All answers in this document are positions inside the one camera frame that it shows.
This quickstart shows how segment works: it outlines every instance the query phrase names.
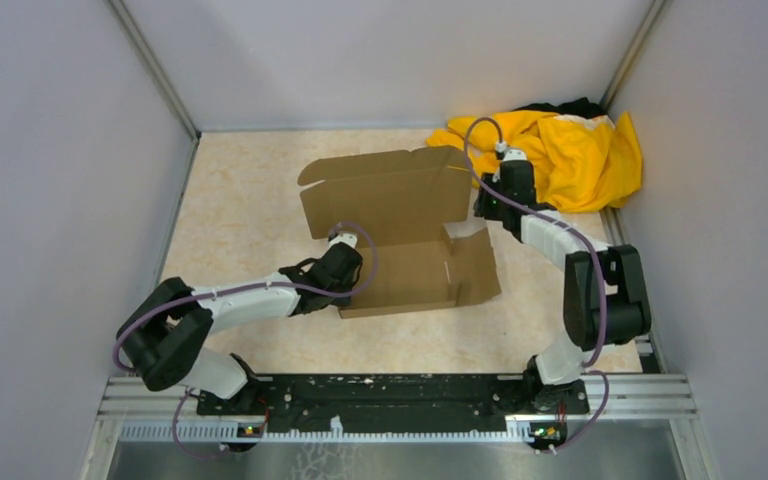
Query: gray wall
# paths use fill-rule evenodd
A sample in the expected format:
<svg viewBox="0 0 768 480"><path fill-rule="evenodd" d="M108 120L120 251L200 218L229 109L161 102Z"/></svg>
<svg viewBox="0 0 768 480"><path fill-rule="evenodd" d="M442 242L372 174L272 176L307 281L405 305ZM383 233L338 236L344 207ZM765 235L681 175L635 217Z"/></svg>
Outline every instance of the gray wall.
<svg viewBox="0 0 768 480"><path fill-rule="evenodd" d="M101 0L0 2L0 479L76 475L189 148Z"/></svg>
<svg viewBox="0 0 768 480"><path fill-rule="evenodd" d="M664 351L724 478L768 478L768 2L675 2L626 109L645 179L623 217Z"/></svg>
<svg viewBox="0 0 768 480"><path fill-rule="evenodd" d="M127 0L203 130L598 100L649 0Z"/></svg>

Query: cardboard box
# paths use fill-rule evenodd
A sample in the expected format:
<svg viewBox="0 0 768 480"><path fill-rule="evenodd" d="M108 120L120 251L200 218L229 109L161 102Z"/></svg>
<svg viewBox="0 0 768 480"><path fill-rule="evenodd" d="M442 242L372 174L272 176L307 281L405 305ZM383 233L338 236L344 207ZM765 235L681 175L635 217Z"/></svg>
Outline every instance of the cardboard box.
<svg viewBox="0 0 768 480"><path fill-rule="evenodd" d="M337 222L350 220L378 249L376 278L340 310L343 318L476 305L501 293L483 220L477 228L451 225L471 211L463 162L456 148L430 147L323 158L302 170L311 236L325 238ZM358 251L362 282L372 266L362 238Z"/></svg>

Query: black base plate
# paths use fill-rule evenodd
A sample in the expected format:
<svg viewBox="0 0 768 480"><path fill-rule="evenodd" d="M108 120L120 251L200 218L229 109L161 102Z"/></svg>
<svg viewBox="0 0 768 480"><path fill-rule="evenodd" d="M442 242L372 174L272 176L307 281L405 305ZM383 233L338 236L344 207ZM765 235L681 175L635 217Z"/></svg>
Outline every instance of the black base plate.
<svg viewBox="0 0 768 480"><path fill-rule="evenodd" d="M506 414L554 413L534 409L526 388L519 374L261 375L229 400L202 393L197 413L263 415L268 406L275 433L327 432L338 415L347 433L492 432L505 430ZM581 381L564 397L567 414L590 411L579 393Z"/></svg>

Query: yellow jacket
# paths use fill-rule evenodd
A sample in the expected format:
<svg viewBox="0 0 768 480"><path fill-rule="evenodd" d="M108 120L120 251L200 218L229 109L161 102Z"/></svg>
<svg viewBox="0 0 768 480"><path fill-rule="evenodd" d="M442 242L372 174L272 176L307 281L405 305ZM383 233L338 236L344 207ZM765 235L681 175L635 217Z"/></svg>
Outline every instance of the yellow jacket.
<svg viewBox="0 0 768 480"><path fill-rule="evenodd" d="M620 116L616 129L607 116L587 120L520 110L492 117L508 145L521 148L534 165L538 202L562 212L595 212L605 206L622 207L642 186L643 155L627 113ZM428 145L463 148L463 136L475 118L449 120L448 130L434 131ZM480 151L470 152L478 174L495 172L499 161L493 126L478 125L469 140Z"/></svg>

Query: beige floor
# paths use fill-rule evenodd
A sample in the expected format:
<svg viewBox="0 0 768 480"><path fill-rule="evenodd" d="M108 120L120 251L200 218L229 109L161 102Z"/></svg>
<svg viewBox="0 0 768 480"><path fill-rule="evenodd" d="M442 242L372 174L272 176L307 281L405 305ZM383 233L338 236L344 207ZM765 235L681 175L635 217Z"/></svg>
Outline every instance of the beige floor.
<svg viewBox="0 0 768 480"><path fill-rule="evenodd" d="M429 130L205 134L193 166L164 276L190 285L254 280L318 256L296 184L308 162L423 145ZM604 239L598 214L565 215ZM336 310L264 320L214 335L255 371L517 372L563 331L562 273L499 225L490 225L502 295L475 307L343 320ZM633 344L598 367L640 371Z"/></svg>

